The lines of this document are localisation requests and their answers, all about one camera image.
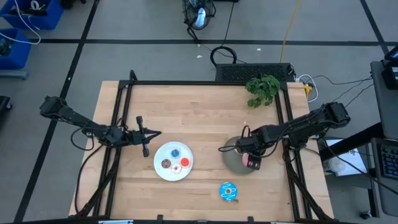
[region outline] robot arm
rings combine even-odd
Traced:
[[[267,148],[272,147],[284,136],[289,139],[290,147],[305,147],[310,136],[320,134],[329,128],[342,128],[351,118],[343,104],[327,103],[309,114],[293,119],[281,125],[265,125],[251,131],[251,135],[236,141],[242,152],[249,154],[247,165],[260,169],[261,158]]]
[[[147,144],[151,139],[161,134],[160,131],[153,131],[144,128],[142,117],[137,117],[139,131],[128,131],[123,127],[107,126],[97,124],[94,121],[74,112],[67,102],[59,97],[45,97],[45,102],[40,107],[40,115],[56,121],[63,121],[71,125],[81,127],[83,134],[92,138],[95,136],[101,144],[109,147],[123,147],[142,144],[144,157],[149,156]]]

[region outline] yellow cable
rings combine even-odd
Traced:
[[[280,53],[279,63],[282,63],[282,59],[284,57],[284,52],[285,52],[286,39],[287,39],[287,36],[289,35],[289,32],[290,32],[290,30],[292,28],[292,25],[293,25],[293,22],[294,22],[294,18],[296,17],[297,11],[298,11],[299,6],[300,6],[300,3],[301,3],[301,0],[297,0],[297,4],[296,4],[296,7],[294,8],[294,13],[293,13],[292,19],[290,20],[289,28],[286,31],[284,44],[282,45],[282,52]]]

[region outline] blue container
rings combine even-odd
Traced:
[[[0,32],[16,40],[29,41],[28,38],[19,29],[0,29]],[[27,56],[30,51],[30,44],[13,43],[10,54],[6,57],[0,57],[0,69],[15,69],[25,66]]]
[[[16,0],[18,2],[19,9],[26,5],[30,6],[31,0]],[[61,18],[63,13],[63,8],[60,5],[59,0],[36,0],[39,5],[45,4],[47,6],[46,16],[31,16],[30,21],[28,19],[29,15],[22,15],[23,20],[32,28],[35,29],[36,26],[39,29],[55,29],[58,24],[58,21]],[[20,28],[20,29],[28,29],[26,25],[21,21],[19,15],[9,14],[10,10],[15,8],[15,1],[14,0],[7,0],[5,5],[0,10],[0,17],[3,17],[5,20],[8,21],[13,27]]]

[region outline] white cable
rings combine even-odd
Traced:
[[[16,40],[16,39],[13,39],[13,38],[11,38],[11,37],[8,37],[8,36],[6,36],[6,35],[4,35],[4,34],[2,34],[2,33],[0,33],[0,35],[3,36],[3,37],[5,37],[5,38],[7,38],[7,39],[9,39],[9,40],[13,40],[13,41],[19,42],[19,43],[32,44],[32,45],[39,44],[40,41],[42,40],[42,37],[41,37],[38,33],[36,33],[32,28],[30,28],[30,26],[29,26],[28,24],[26,24],[25,20],[23,20],[23,18],[22,18],[22,16],[21,16],[21,12],[19,12],[19,6],[18,6],[17,0],[14,0],[14,2],[15,2],[15,6],[17,7],[17,12],[18,12],[19,18],[23,21],[23,23],[24,23],[34,34],[36,34],[37,37],[39,37],[39,40],[38,40],[36,43],[32,43],[32,42],[23,41],[23,40]]]
[[[315,98],[314,98],[314,99],[308,100],[308,103],[312,103],[312,102],[314,102],[316,99],[318,99],[318,88],[317,88],[317,85],[315,84],[315,82],[313,81],[313,79],[312,79],[312,77],[311,77],[310,75],[304,74],[304,75],[299,76],[298,79],[300,80],[302,77],[309,77],[309,78],[311,79],[312,83],[313,83],[313,87],[314,87],[314,89],[315,89],[316,95],[315,95]]]

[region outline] white plate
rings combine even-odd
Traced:
[[[173,158],[172,157],[172,151],[174,149],[178,149],[180,151],[180,156],[178,158]],[[180,164],[180,161],[182,158],[188,158],[190,161],[190,164],[187,168],[182,168],[181,172],[179,174],[173,174],[171,167],[174,164]],[[164,159],[170,160],[172,163],[169,168],[163,168],[162,167],[162,161]],[[193,155],[191,150],[188,148],[188,146],[184,145],[183,143],[180,142],[168,142],[161,146],[154,158],[154,167],[156,170],[157,175],[159,175],[161,178],[168,180],[168,181],[177,181],[181,180],[182,178],[186,177],[189,172],[191,171],[193,166]]]

